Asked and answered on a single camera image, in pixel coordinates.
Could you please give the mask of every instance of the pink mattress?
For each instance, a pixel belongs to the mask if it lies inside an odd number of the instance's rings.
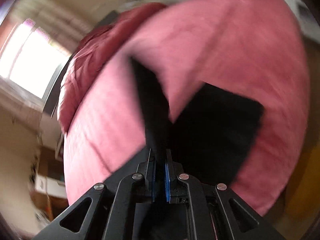
[[[117,49],[94,81],[85,85],[89,89],[79,106],[76,103],[71,110],[63,102],[68,89],[82,81],[68,71],[65,80],[71,76],[73,81],[63,85],[59,118],[66,132],[64,167],[70,204],[145,144],[128,55],[157,74],[173,122],[203,82],[264,106],[255,144],[232,188],[265,214],[295,167],[308,117],[305,54],[286,3],[190,0],[165,8]]]

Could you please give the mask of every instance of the pink bedsheet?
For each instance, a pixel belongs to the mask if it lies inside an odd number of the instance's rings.
[[[128,55],[157,74],[173,121],[203,82],[264,106],[255,144],[232,188],[265,214],[295,167],[308,117],[305,54],[286,3],[190,0],[149,18],[105,64],[65,135],[70,204],[145,143]]]

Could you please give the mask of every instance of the bright window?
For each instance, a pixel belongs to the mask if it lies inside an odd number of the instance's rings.
[[[28,19],[14,31],[0,57],[0,75],[46,100],[50,81],[69,55],[53,46],[49,35],[35,24]]]

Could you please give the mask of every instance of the window pane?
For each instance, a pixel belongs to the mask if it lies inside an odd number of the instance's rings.
[[[66,61],[67,57],[51,46],[47,34],[38,28],[23,45],[10,79],[42,98],[54,71]]]
[[[4,52],[0,58],[0,75],[8,77],[13,61],[19,52],[19,49],[30,35],[32,27],[35,25],[31,19],[26,20],[15,30],[6,45]]]

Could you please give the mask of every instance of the white drawer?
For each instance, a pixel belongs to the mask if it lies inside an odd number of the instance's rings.
[[[36,191],[46,194],[47,192],[47,178],[41,175],[36,176],[36,182],[35,182],[35,189]]]
[[[47,177],[47,194],[58,198],[67,198],[66,186],[63,182]]]

